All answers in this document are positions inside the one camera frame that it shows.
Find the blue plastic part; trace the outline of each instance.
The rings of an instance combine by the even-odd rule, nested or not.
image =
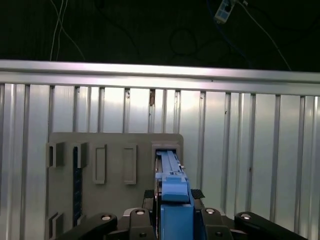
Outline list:
[[[162,151],[162,201],[188,203],[187,176],[172,151]]]
[[[194,199],[189,180],[173,151],[157,151],[161,156],[162,172],[155,174],[162,182],[160,210],[161,240],[193,240]]]
[[[188,192],[191,196],[189,182]],[[194,238],[194,200],[190,203],[161,205],[161,240],[193,240]]]

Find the metal bolt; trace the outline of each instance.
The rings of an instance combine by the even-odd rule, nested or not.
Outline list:
[[[241,217],[245,220],[250,220],[251,219],[251,216],[248,215],[248,214],[242,214]]]
[[[220,232],[220,231],[217,231],[217,232],[215,233],[215,235],[216,235],[217,237],[222,237],[222,236],[223,236],[222,232]]]
[[[213,210],[212,208],[207,208],[205,210],[208,214],[214,214],[215,213],[215,210]]]
[[[143,210],[136,211],[137,215],[143,215],[144,213],[145,213],[145,211],[143,211]]]
[[[109,221],[111,219],[110,216],[102,216],[101,218],[103,221]]]

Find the white cable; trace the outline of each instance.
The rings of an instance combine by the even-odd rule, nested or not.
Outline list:
[[[272,37],[270,36],[270,34],[254,19],[253,16],[251,16],[251,14],[248,12],[248,10],[246,9],[246,7],[239,1],[237,1],[237,3],[244,9],[244,11],[249,15],[249,17],[258,25],[259,28],[262,29],[262,31],[264,31],[264,33],[270,38],[270,40],[272,41],[273,45],[275,46],[276,50],[279,52],[280,56],[282,57],[283,61],[285,62],[285,64],[287,65],[288,69],[290,71],[291,70],[291,67],[290,65],[288,64],[287,60],[285,59],[285,57],[282,55],[279,47],[277,46],[277,44],[275,43],[275,41],[272,39]]]
[[[64,10],[63,10],[63,13],[62,13],[61,25],[64,24],[64,18],[65,18],[65,13],[66,13],[67,6],[68,6],[68,0],[66,0],[66,2],[65,2]],[[61,31],[62,31],[62,28],[60,27],[59,34],[58,34],[58,51],[57,51],[56,59],[55,59],[56,61],[58,61],[58,57],[59,57]]]
[[[64,26],[62,25],[62,22],[60,20],[60,17],[59,17],[59,12],[58,12],[58,9],[56,7],[56,5],[54,4],[53,0],[50,0],[50,2],[52,3],[54,9],[55,9],[55,12],[56,12],[56,15],[58,16],[58,21],[61,25],[61,29],[63,31],[63,33],[66,35],[66,37],[74,44],[74,46],[76,47],[76,49],[78,49],[79,53],[81,54],[83,60],[85,61],[85,56],[84,54],[82,53],[81,49],[78,47],[78,45],[75,43],[75,41],[72,40],[72,38],[68,35],[68,33],[66,32],[66,30],[64,29]]]
[[[60,19],[61,10],[62,10],[62,6],[63,5],[64,5],[64,0],[62,0],[62,3],[61,3],[60,11],[59,11],[59,14],[58,14],[58,19]],[[52,53],[54,51],[54,45],[55,45],[55,39],[56,39],[56,31],[57,31],[58,23],[59,23],[59,20],[56,21],[55,29],[54,29],[54,32],[53,32],[53,39],[52,39],[51,52],[50,52],[50,61],[52,60]]]

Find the dark background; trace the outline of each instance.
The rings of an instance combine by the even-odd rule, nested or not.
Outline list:
[[[293,71],[320,72],[319,0],[247,1],[253,6],[248,11],[273,37]],[[59,11],[62,0],[53,2]],[[209,2],[215,14],[221,0]],[[0,10],[0,59],[49,61],[57,22],[50,0],[1,0]],[[206,0],[68,0],[63,26],[85,61],[63,32],[58,61],[288,69],[239,5],[220,28],[250,63],[217,30]]]

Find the cable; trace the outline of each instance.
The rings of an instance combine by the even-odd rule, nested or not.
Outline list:
[[[56,39],[56,31],[57,31],[57,27],[58,27],[58,24],[59,24],[59,19],[60,19],[61,10],[62,10],[63,5],[64,5],[64,0],[62,0],[61,6],[60,6],[60,11],[59,11],[59,14],[58,14],[58,20],[56,21],[55,29],[54,29],[54,32],[53,32],[53,39],[52,39],[51,52],[50,52],[50,61],[52,60],[52,53],[54,51],[54,45],[55,45],[55,39]]]
[[[249,17],[258,25],[259,28],[261,28],[262,31],[264,31],[264,33],[270,38],[271,42],[273,43],[273,45],[275,46],[275,48],[277,49],[277,51],[279,52],[280,56],[282,57],[283,61],[285,62],[285,64],[287,65],[288,69],[290,71],[292,71],[290,65],[288,64],[287,60],[285,59],[285,57],[282,55],[278,45],[276,44],[276,42],[273,40],[273,38],[270,36],[270,34],[254,19],[253,16],[251,16],[251,14],[248,12],[248,10],[246,9],[246,7],[237,1],[237,3],[244,9],[244,11],[249,15]]]
[[[248,8],[251,8],[251,9],[254,9],[260,13],[262,13],[268,20],[269,22],[276,28],[276,29],[279,29],[281,31],[290,31],[290,32],[299,32],[299,33],[305,33],[305,32],[308,32],[308,31],[312,31],[314,30],[314,26],[317,24],[318,20],[320,19],[320,14],[318,14],[316,16],[316,18],[313,20],[313,22],[310,24],[309,27],[307,28],[291,28],[291,27],[286,27],[286,26],[280,26],[278,24],[276,24],[273,19],[268,15],[267,12],[265,12],[264,10],[258,8],[257,6],[253,5],[252,3],[248,4],[247,5]]]
[[[78,49],[78,51],[79,51],[79,53],[81,54],[83,60],[85,61],[86,58],[85,58],[84,54],[82,53],[81,49],[78,47],[78,45],[75,43],[75,41],[73,41],[73,39],[68,35],[68,33],[66,32],[66,30],[64,29],[64,26],[62,25],[62,22],[61,22],[61,20],[60,20],[59,12],[58,12],[58,10],[57,10],[57,7],[56,7],[55,3],[53,2],[53,0],[50,0],[50,2],[52,3],[52,5],[53,5],[53,7],[54,7],[54,9],[55,9],[56,15],[58,16],[58,21],[59,21],[59,23],[60,23],[60,25],[61,25],[61,29],[62,29],[63,33],[64,33],[64,34],[66,35],[66,37],[74,44],[74,46]]]
[[[193,42],[193,46],[194,46],[194,50],[192,52],[183,53],[183,52],[178,52],[175,50],[173,42],[174,42],[174,38],[175,38],[176,34],[178,34],[179,32],[186,32],[190,35],[192,42]],[[198,41],[197,41],[196,35],[187,28],[176,28],[174,31],[172,31],[172,33],[169,36],[169,46],[170,46],[170,50],[175,55],[178,55],[178,56],[190,56],[190,55],[197,53],[197,51],[198,51]]]
[[[64,24],[64,18],[65,18],[65,13],[66,13],[67,6],[68,6],[68,0],[66,0],[66,2],[65,2],[64,10],[63,10],[63,13],[62,13],[61,26]],[[59,57],[61,31],[62,31],[62,28],[60,27],[59,34],[58,34],[58,51],[57,51],[56,58],[55,58],[56,61],[58,61],[58,57]]]
[[[207,5],[207,8],[209,10],[209,13],[213,19],[213,22],[214,22],[214,25],[215,27],[218,29],[218,31],[220,32],[220,34],[222,35],[223,39],[233,48],[235,49],[249,64],[249,67],[252,69],[252,63],[248,60],[247,56],[239,49],[237,48],[228,38],[227,36],[224,34],[224,32],[222,31],[222,29],[219,27],[218,23],[216,22],[215,20],[215,15],[214,13],[212,12],[211,10],[211,7],[210,7],[210,3],[209,3],[209,0],[206,0],[206,5]]]
[[[193,42],[193,46],[194,46],[194,49],[192,51],[184,53],[184,52],[178,52],[177,50],[175,50],[173,42],[174,42],[176,34],[178,34],[180,32],[186,32],[190,36],[190,38]],[[215,44],[217,42],[222,42],[227,47],[227,53],[225,55],[221,56],[217,61],[209,61],[209,60],[201,59],[198,57],[198,53],[201,50],[203,50],[206,47],[208,47],[209,45]],[[170,46],[171,51],[174,53],[174,55],[171,56],[166,61],[166,64],[168,64],[168,65],[172,65],[173,60],[175,60],[177,57],[180,57],[183,59],[186,58],[188,60],[193,60],[193,63],[190,66],[196,66],[197,63],[200,63],[197,66],[203,67],[205,65],[206,67],[225,68],[226,64],[228,64],[228,67],[230,67],[230,59],[232,56],[239,56],[240,58],[243,59],[243,56],[241,56],[240,54],[232,53],[230,45],[221,38],[209,39],[209,40],[205,41],[204,43],[202,43],[201,45],[199,45],[196,35],[191,30],[189,30],[188,28],[184,28],[184,27],[177,28],[174,31],[172,31],[172,33],[169,37],[169,46]]]
[[[116,29],[120,29],[126,36],[127,38],[130,40],[132,46],[134,47],[137,55],[138,55],[138,58],[140,60],[140,62],[142,62],[141,60],[141,56],[140,56],[140,51],[139,51],[139,48],[138,46],[136,45],[134,39],[132,38],[132,36],[130,35],[130,33],[121,25],[119,25],[118,23],[112,21],[106,14],[104,14],[102,11],[101,11],[101,8],[97,5],[97,0],[94,0],[94,6],[95,8],[98,10],[98,12],[100,13],[100,15],[109,23],[111,24],[112,26],[114,26]]]

